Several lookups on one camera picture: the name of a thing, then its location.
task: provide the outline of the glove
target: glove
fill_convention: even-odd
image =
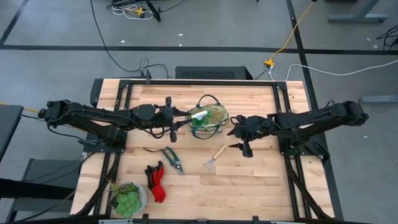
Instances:
[[[166,198],[166,193],[160,184],[160,180],[163,177],[164,167],[162,161],[158,162],[157,167],[147,166],[145,174],[148,178],[148,189],[152,192],[155,197],[155,202],[162,203]]]

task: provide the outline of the gray floor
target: gray floor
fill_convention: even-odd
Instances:
[[[22,1],[0,0],[0,33],[12,20]],[[178,2],[159,1],[162,9]],[[297,16],[310,1],[293,0]],[[165,12],[162,22],[129,21],[107,11],[108,0],[94,0],[99,26],[108,45],[281,47],[292,26],[286,2],[280,0],[187,0]],[[389,13],[383,24],[329,24],[328,14],[355,10],[355,3],[319,0],[300,24],[306,49],[382,50],[375,38],[397,25],[398,2],[381,1],[375,12]],[[101,45],[89,1],[30,0],[6,45]],[[296,48],[294,39],[288,48]],[[126,68],[137,68],[139,59],[166,64],[170,75],[179,65],[244,65],[253,74],[263,71],[270,53],[250,52],[111,52]],[[397,56],[307,55],[308,64],[335,73],[351,72],[396,60]],[[273,76],[283,80],[297,54],[279,54]],[[0,50],[0,101],[40,109],[48,100],[69,99],[88,103],[94,78],[131,76],[120,70],[102,51]],[[358,100],[363,95],[398,94],[398,63],[350,77],[311,72],[318,104]],[[153,68],[154,78],[165,77]],[[293,68],[289,80],[303,80],[301,68]],[[364,105],[369,121],[362,127],[342,127],[327,132],[336,183],[346,220],[395,223],[398,197],[398,151],[395,138],[398,105]],[[63,128],[65,133],[82,133]],[[22,119],[0,163],[0,177],[20,180],[27,162],[35,159],[75,159],[82,147],[74,140],[54,136],[40,121]],[[0,221],[10,200],[0,201]]]

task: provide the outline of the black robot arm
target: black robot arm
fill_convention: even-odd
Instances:
[[[326,107],[304,113],[276,113],[269,114],[267,118],[250,116],[248,118],[238,115],[232,117],[235,125],[228,135],[234,134],[243,140],[243,144],[235,144],[230,147],[238,147],[244,157],[252,157],[252,149],[249,141],[260,139],[269,135],[284,135],[289,139],[288,145],[296,147],[307,142],[310,137],[323,133],[341,125],[360,126],[369,118],[361,105],[352,101],[336,103],[333,101]]]
[[[174,116],[186,116],[190,113],[180,111],[171,106],[171,97],[166,98],[166,105],[139,105],[130,110],[109,111],[98,109],[68,100],[49,101],[47,109],[41,109],[39,118],[43,118],[48,126],[68,124],[98,136],[103,144],[112,145],[118,143],[118,133],[140,129],[148,132],[155,138],[161,138],[170,131],[170,140],[177,140],[178,128],[190,122],[177,121]],[[101,121],[109,125],[103,126],[94,121]],[[153,128],[162,128],[162,132],[155,134]]]

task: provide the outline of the wooden handle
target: wooden handle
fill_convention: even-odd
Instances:
[[[226,145],[224,145],[223,147],[221,147],[221,149],[219,149],[219,151],[213,156],[214,159],[217,159],[217,157],[219,155],[221,155],[221,153],[224,152],[224,150],[226,149]]]

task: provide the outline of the wooden table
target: wooden table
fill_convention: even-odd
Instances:
[[[103,80],[98,108],[114,109],[118,83],[118,79]],[[287,88],[292,112],[308,111],[303,83],[287,82]],[[130,108],[146,103],[164,105],[165,97],[171,96],[174,106],[189,110],[204,94],[216,96],[230,116],[243,114],[266,117],[276,112],[271,87],[246,85],[134,85]],[[212,103],[212,100],[205,98],[203,103]],[[118,180],[120,183],[134,182],[146,188],[146,166],[155,166],[159,160],[165,164],[162,185],[167,196],[164,202],[154,202],[152,193],[146,188],[148,204],[143,213],[148,213],[149,218],[252,220],[252,216],[258,216],[260,220],[293,220],[284,158],[279,152],[277,137],[268,136],[251,142],[253,158],[243,157],[239,149],[227,148],[212,170],[204,168],[203,164],[222,145],[239,142],[234,136],[226,135],[232,128],[233,125],[229,123],[222,133],[209,140],[199,140],[192,136],[188,126],[184,126],[177,132],[175,143],[170,142],[168,134],[162,139],[154,139],[143,131],[132,130],[127,136]],[[178,175],[162,153],[150,153],[142,149],[161,149],[165,146],[170,146],[176,152],[185,175]],[[79,211],[97,188],[103,157],[104,154],[97,153],[83,164],[71,214]],[[333,216],[321,161],[315,156],[301,158],[308,191],[325,213]],[[296,193],[300,216],[304,217],[302,198],[297,188]],[[105,211],[106,198],[108,192],[104,193],[101,213]],[[112,217],[119,216],[112,211]]]

